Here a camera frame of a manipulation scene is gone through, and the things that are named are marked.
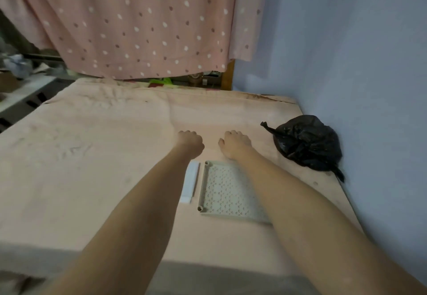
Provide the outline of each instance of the black plastic bag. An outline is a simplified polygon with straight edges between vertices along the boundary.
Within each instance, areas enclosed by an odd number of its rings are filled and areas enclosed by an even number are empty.
[[[344,175],[338,169],[342,158],[338,135],[316,116],[301,115],[276,129],[268,127],[266,122],[261,126],[273,134],[274,144],[284,157],[313,170],[332,171],[344,182]]]

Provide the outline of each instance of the light blue wall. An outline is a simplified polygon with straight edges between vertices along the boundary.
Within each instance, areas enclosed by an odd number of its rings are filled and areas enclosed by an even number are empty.
[[[276,12],[236,87],[294,96],[338,132],[366,231],[427,284],[427,0],[280,0]]]

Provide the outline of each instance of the left arm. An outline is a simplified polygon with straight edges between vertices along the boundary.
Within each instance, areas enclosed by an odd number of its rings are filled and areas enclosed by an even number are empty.
[[[195,132],[179,132],[45,295],[144,294],[169,242],[187,166],[204,147]]]

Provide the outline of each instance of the fist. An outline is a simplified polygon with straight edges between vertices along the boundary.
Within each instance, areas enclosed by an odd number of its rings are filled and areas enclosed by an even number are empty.
[[[224,138],[218,142],[222,154],[227,158],[235,160],[239,152],[244,148],[252,147],[252,142],[247,135],[242,132],[227,131]]]
[[[191,159],[194,159],[201,154],[205,145],[201,136],[197,135],[196,132],[179,131],[175,147],[186,152]]]

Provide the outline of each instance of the polka dot curtain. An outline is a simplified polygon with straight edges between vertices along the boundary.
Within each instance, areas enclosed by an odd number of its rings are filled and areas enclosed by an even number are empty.
[[[264,0],[28,0],[67,66],[113,79],[250,60]]]

